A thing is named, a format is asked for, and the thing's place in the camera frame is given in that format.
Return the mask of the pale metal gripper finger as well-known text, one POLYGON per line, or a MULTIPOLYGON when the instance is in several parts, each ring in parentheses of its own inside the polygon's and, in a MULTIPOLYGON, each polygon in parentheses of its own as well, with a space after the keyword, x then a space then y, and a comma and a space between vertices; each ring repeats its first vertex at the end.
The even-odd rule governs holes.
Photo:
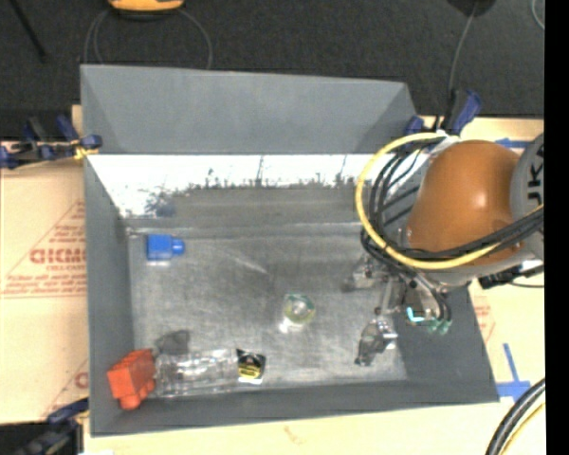
POLYGON ((377 355, 383 354, 398 338, 388 322, 374 319, 365 325, 358 342, 354 363, 359 366, 370 366, 377 355))
POLYGON ((380 281, 379 268, 372 259, 359 260, 344 278, 341 291, 351 293, 374 288, 380 281))

